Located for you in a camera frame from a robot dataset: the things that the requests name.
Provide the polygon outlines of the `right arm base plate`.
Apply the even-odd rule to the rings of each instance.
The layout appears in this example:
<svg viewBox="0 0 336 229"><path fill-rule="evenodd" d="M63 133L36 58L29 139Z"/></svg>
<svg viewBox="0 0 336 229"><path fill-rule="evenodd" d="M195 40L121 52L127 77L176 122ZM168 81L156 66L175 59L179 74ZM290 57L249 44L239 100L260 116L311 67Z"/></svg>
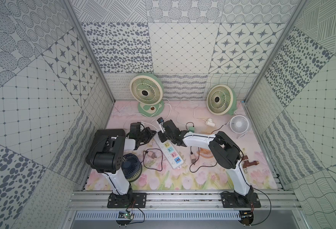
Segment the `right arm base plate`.
<svg viewBox="0 0 336 229"><path fill-rule="evenodd" d="M261 203L257 193L249 193L246 196L236 192L224 191L220 194L223 208L260 208Z"/></svg>

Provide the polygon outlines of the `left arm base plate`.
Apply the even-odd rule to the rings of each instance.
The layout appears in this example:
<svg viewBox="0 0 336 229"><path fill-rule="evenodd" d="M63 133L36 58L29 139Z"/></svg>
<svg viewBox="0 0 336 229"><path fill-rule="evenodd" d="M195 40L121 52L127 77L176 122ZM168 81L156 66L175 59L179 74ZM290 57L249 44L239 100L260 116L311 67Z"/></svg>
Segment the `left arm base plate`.
<svg viewBox="0 0 336 229"><path fill-rule="evenodd" d="M127 193L125 195L116 195L114 193L109 195L107 208L145 208L147 201L147 193Z"/></svg>

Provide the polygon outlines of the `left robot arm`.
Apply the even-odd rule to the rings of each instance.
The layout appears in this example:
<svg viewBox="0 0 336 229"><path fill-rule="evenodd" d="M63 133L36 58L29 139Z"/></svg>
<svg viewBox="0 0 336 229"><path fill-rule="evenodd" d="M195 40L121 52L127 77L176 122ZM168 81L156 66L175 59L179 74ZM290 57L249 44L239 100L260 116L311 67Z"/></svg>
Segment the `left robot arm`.
<svg viewBox="0 0 336 229"><path fill-rule="evenodd" d="M148 144L155 135L156 131L140 122L132 123L129 133L124 129L96 131L85 161L110 182L112 200L123 204L132 200L131 182L142 174L142 164L136 155L125 152Z"/></svg>

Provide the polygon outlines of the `white power strip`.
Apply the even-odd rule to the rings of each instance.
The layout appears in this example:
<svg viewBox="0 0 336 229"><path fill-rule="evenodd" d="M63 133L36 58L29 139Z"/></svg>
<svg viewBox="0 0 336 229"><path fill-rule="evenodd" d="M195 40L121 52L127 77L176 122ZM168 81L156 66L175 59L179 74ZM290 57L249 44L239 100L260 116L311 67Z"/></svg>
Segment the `white power strip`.
<svg viewBox="0 0 336 229"><path fill-rule="evenodd" d="M163 152L163 155L166 157L167 161L172 166L172 168L180 169L184 163L184 160L179 154L179 152L174 148L174 145L169 140L161 142L158 135L155 135L153 139Z"/></svg>

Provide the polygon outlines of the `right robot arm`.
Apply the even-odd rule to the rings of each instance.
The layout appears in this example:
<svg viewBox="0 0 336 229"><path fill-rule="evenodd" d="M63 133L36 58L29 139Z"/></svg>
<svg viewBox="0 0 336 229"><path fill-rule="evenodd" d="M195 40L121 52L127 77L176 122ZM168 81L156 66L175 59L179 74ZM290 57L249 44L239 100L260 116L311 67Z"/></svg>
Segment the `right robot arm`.
<svg viewBox="0 0 336 229"><path fill-rule="evenodd" d="M234 194L237 200L250 202L253 197L253 187L247 183L241 165L242 151L224 132L206 135L197 134L188 130L179 130L172 120L157 119L161 129L161 141L169 140L180 147L197 147L210 150L217 163L226 169L234 185Z"/></svg>

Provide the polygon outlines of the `pink USB charger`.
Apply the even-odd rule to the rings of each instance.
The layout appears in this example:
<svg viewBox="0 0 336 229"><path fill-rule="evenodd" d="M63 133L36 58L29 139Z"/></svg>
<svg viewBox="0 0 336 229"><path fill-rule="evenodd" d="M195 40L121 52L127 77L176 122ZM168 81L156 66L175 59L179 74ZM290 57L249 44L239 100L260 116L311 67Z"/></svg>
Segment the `pink USB charger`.
<svg viewBox="0 0 336 229"><path fill-rule="evenodd" d="M148 155L151 159L157 158L155 152L148 152L147 155Z"/></svg>

